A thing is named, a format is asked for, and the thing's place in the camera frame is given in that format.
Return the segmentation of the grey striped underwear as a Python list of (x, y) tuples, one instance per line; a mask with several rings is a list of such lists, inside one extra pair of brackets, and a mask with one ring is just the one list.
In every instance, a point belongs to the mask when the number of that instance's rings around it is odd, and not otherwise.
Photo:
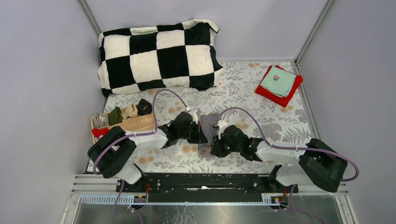
[(201, 128), (203, 131), (204, 136), (207, 139), (207, 143), (199, 143), (198, 145), (198, 155), (202, 159), (207, 159), (213, 157), (211, 155), (211, 149), (213, 144), (213, 138), (218, 134), (217, 129), (215, 126), (217, 122), (220, 120), (219, 113), (209, 113), (207, 115), (201, 116)]

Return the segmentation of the wooden divided organizer box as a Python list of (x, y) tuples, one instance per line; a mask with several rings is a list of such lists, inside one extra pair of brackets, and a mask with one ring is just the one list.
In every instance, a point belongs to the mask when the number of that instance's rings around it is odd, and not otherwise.
[[(142, 132), (142, 131), (151, 131), (155, 129), (155, 124), (154, 124), (154, 117), (152, 114), (144, 115), (144, 116), (137, 116), (134, 118), (130, 118), (127, 120), (122, 120), (121, 123), (118, 123), (113, 126), (105, 126), (108, 129), (112, 129), (113, 127), (119, 126), (121, 129), (124, 131), (132, 131), (132, 132)], [(93, 125), (93, 117), (91, 117), (91, 129), (94, 129)], [(93, 144), (95, 144), (99, 139), (94, 138), (92, 134), (92, 141)]]

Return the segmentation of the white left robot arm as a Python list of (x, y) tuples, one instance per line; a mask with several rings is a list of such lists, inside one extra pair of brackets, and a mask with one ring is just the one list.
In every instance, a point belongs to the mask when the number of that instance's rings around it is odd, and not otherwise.
[(130, 159), (135, 150), (161, 149), (175, 145), (179, 139), (190, 144), (207, 143), (200, 109), (181, 112), (169, 124), (153, 131), (126, 132), (116, 126), (100, 138), (87, 152), (93, 171), (104, 178), (117, 177), (134, 192), (144, 188), (143, 172)]

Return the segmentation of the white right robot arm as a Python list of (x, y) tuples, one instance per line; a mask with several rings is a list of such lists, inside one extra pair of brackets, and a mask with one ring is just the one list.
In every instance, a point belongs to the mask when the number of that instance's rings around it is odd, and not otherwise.
[(221, 127), (211, 147), (211, 154), (219, 158), (239, 153), (248, 161), (278, 162), (265, 183), (274, 192), (291, 191), (293, 185), (314, 184), (335, 193), (347, 168), (347, 161), (335, 156), (335, 152), (319, 139), (311, 139), (302, 149), (288, 150), (267, 144), (263, 138), (248, 137), (235, 125)]

